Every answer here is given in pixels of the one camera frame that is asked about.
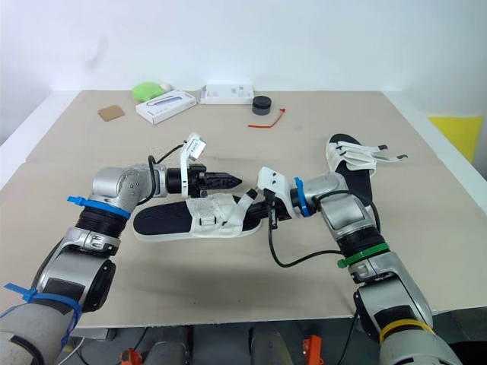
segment orange clamp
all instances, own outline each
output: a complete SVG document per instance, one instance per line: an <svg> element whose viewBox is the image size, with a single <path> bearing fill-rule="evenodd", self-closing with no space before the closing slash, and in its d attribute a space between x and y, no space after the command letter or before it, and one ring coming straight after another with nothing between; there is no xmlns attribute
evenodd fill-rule
<svg viewBox="0 0 487 365"><path fill-rule="evenodd" d="M324 365L321 358L321 344L323 340L320 336L311 335L303 340L303 355L306 357L307 365Z"/></svg>
<svg viewBox="0 0 487 365"><path fill-rule="evenodd" d="M142 365L142 355L129 348L120 354L120 365Z"/></svg>

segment white wall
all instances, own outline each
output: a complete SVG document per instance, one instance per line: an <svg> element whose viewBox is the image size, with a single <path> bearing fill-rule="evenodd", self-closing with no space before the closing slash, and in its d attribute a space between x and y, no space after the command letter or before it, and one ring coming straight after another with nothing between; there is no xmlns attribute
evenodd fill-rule
<svg viewBox="0 0 487 365"><path fill-rule="evenodd" d="M428 112L487 112L482 0L10 0L2 10L7 90L249 81L403 89Z"/></svg>

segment black cylinder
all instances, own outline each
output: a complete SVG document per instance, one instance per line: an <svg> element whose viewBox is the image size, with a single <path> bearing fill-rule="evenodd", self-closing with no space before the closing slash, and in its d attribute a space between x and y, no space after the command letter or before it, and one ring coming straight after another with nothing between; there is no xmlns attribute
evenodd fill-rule
<svg viewBox="0 0 487 365"><path fill-rule="evenodd" d="M121 215L104 211L103 209L84 207L79 214L77 228L82 230L92 230L110 236L119 238L125 228L127 218Z"/></svg>
<svg viewBox="0 0 487 365"><path fill-rule="evenodd" d="M348 258L360 251L385 242L376 227L369 227L347 234L336 241L342 250L342 254Z"/></svg>
<svg viewBox="0 0 487 365"><path fill-rule="evenodd" d="M170 194L181 193L181 169L167 169L166 187Z"/></svg>
<svg viewBox="0 0 487 365"><path fill-rule="evenodd" d="M252 100L252 111L258 116L265 116L271 110L271 99L269 97L254 97Z"/></svg>

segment red zip tie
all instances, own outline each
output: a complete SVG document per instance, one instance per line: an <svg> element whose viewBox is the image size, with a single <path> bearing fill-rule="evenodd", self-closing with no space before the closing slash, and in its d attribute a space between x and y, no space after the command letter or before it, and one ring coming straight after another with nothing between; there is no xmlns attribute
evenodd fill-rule
<svg viewBox="0 0 487 365"><path fill-rule="evenodd" d="M281 108L281 109L279 109L279 111L281 112L281 114L279 114L279 116L277 117L277 119L274 121L273 124L270 124L270 125L249 124L249 127L251 127L251 128L272 128L281 119L282 115L286 112L286 109Z"/></svg>

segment beige tabletop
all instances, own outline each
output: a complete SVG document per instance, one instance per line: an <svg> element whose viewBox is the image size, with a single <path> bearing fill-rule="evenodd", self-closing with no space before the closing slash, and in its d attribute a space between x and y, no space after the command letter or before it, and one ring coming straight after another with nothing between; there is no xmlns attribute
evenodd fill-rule
<svg viewBox="0 0 487 365"><path fill-rule="evenodd" d="M190 132L207 142L208 170L256 185L262 166L289 179L327 172L329 136L348 133L363 144L387 144L406 153L400 164L380 165L372 179L382 233L398 252L433 310L487 305L487 217L409 123L381 93L269 92L273 111L254 116L249 106L198 105L153 126L135 113L126 91L78 95L0 191L0 279L29 286L43 258L75 224L81 209L68 195L88 196L96 172L144 163ZM126 115L104 122L97 111L117 104ZM286 113L273 129L279 107ZM177 159L169 165L175 167ZM173 195L149 205L180 199ZM168 325L348 316L355 290L337 256L294 268L272 260L263 228L224 240L138 242L128 222L117 272L105 306L83 316L84 327ZM275 231L278 255L291 261L318 249L335 249L321 217L286 221ZM0 290L3 308L20 298Z"/></svg>

